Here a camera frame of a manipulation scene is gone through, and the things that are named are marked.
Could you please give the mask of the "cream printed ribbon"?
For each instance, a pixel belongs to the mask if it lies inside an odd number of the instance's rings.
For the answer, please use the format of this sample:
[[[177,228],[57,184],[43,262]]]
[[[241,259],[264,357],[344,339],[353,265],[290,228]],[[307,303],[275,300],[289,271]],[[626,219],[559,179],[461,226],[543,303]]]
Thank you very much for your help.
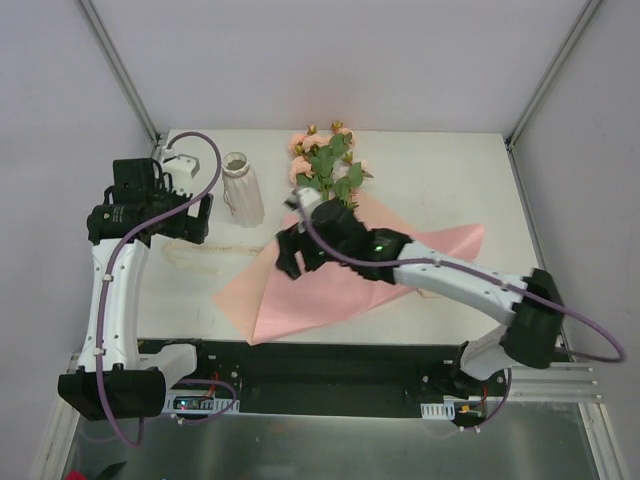
[[[169,241],[162,246],[161,254],[166,262],[177,269],[214,276],[223,272],[220,262],[213,262],[214,257],[220,255],[255,257],[263,250],[263,246],[253,245],[212,242],[192,244],[186,241]]]

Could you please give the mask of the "small bud flower stem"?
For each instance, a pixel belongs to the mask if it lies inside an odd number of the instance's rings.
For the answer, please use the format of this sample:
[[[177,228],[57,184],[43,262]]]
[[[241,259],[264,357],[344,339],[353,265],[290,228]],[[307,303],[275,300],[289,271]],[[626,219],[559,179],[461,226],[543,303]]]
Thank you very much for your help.
[[[354,162],[353,149],[355,139],[351,129],[346,127],[342,121],[335,121],[331,124],[331,135],[329,138],[329,148],[332,166],[332,185],[335,196],[347,205],[353,196],[353,187],[347,179],[349,169]]]

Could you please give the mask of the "pale pink rose stem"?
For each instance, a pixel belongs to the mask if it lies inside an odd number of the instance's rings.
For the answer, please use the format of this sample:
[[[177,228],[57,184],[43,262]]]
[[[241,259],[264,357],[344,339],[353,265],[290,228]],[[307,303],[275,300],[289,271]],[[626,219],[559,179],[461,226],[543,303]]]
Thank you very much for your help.
[[[366,179],[372,178],[366,161],[354,157],[349,151],[336,160],[331,174],[333,195],[347,208],[358,206],[355,195]]]

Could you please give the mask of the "pink wrapping paper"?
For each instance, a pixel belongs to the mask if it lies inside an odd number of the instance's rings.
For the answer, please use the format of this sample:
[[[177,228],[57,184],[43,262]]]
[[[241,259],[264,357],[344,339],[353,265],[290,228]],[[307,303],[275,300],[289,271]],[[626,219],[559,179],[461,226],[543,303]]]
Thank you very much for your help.
[[[464,261],[475,259],[480,252],[485,233],[481,224],[418,232],[366,192],[357,192],[355,200],[356,216],[368,227],[408,234]],[[250,345],[347,321],[415,291],[367,281],[333,262],[292,280],[275,268],[277,254],[277,244],[269,243],[249,267],[213,296],[214,304]]]

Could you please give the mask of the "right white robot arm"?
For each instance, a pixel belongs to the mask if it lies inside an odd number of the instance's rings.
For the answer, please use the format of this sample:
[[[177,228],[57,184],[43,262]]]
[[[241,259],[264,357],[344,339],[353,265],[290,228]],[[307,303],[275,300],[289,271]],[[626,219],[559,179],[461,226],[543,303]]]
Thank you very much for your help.
[[[367,281],[430,291],[496,321],[490,333],[463,343],[445,369],[444,378],[457,392],[473,394],[494,373],[510,367],[550,367],[563,315],[548,273],[503,274],[399,231],[369,229],[338,200],[304,202],[293,195],[285,204],[299,220],[276,236],[276,267],[290,279],[334,262]]]

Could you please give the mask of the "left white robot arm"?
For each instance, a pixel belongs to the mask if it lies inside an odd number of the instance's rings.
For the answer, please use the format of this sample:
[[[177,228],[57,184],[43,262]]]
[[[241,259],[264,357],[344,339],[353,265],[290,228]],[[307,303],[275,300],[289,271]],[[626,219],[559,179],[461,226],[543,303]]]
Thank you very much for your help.
[[[204,387],[210,363],[198,356],[195,342],[173,341],[141,359],[137,317],[142,274],[155,235],[200,245],[208,234],[212,195],[186,210],[151,224],[150,219],[184,207],[193,195],[197,158],[123,159],[113,163],[114,182],[87,218],[92,244],[93,288],[89,323],[74,372],[60,375],[58,393],[85,419],[158,416],[165,396],[179,380]]]

